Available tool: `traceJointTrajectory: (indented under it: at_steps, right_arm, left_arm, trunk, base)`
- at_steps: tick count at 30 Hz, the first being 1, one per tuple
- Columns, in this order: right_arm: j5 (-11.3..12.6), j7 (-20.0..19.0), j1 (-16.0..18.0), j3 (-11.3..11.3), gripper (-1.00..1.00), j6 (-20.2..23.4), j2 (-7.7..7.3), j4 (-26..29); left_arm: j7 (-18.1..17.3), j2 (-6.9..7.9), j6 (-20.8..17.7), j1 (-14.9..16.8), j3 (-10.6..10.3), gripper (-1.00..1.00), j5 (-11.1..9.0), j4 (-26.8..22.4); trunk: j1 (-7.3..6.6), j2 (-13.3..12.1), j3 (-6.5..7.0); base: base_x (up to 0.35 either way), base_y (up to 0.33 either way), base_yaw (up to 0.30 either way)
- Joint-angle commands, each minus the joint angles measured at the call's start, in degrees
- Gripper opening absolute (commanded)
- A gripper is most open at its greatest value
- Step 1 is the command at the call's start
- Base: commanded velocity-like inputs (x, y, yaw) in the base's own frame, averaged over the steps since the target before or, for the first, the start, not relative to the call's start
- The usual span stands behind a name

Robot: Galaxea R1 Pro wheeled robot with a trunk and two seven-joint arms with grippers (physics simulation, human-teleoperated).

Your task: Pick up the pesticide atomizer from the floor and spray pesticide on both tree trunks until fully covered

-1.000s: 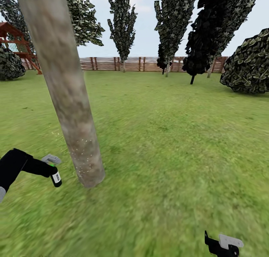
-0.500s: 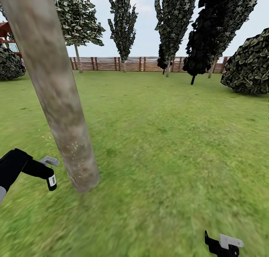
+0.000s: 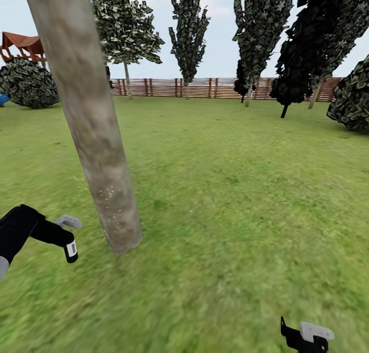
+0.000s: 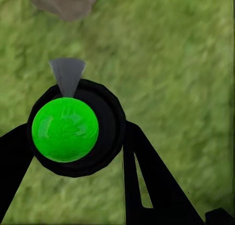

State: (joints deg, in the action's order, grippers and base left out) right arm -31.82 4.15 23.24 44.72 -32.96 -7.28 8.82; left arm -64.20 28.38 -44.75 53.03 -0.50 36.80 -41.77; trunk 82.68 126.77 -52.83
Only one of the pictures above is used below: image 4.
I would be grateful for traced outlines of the pesticide atomizer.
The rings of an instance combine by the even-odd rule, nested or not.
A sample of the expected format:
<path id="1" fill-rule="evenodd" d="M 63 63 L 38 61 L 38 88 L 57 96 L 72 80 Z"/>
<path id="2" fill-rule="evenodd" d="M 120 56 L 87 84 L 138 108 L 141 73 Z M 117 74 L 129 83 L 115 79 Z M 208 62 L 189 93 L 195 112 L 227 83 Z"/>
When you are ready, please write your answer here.
<path id="1" fill-rule="evenodd" d="M 104 85 L 81 79 L 82 60 L 52 59 L 57 85 L 33 105 L 27 136 L 34 156 L 59 176 L 90 176 L 120 153 L 126 116 L 118 98 Z"/>

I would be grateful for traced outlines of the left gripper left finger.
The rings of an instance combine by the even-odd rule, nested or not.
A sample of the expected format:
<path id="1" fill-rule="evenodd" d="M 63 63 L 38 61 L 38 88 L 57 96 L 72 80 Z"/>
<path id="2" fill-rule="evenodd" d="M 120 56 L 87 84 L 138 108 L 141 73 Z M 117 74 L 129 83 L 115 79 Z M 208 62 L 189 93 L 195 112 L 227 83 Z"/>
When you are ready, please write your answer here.
<path id="1" fill-rule="evenodd" d="M 27 125 L 0 137 L 0 224 L 32 159 Z"/>

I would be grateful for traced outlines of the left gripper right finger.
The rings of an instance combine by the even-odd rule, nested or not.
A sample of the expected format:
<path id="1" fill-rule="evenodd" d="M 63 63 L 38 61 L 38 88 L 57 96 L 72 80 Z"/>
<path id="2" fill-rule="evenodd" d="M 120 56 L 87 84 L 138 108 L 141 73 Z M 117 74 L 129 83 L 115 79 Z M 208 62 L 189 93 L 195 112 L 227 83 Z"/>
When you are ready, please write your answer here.
<path id="1" fill-rule="evenodd" d="M 122 144 L 126 225 L 204 225 L 141 128 L 126 121 Z M 136 154 L 153 208 L 141 202 Z"/>

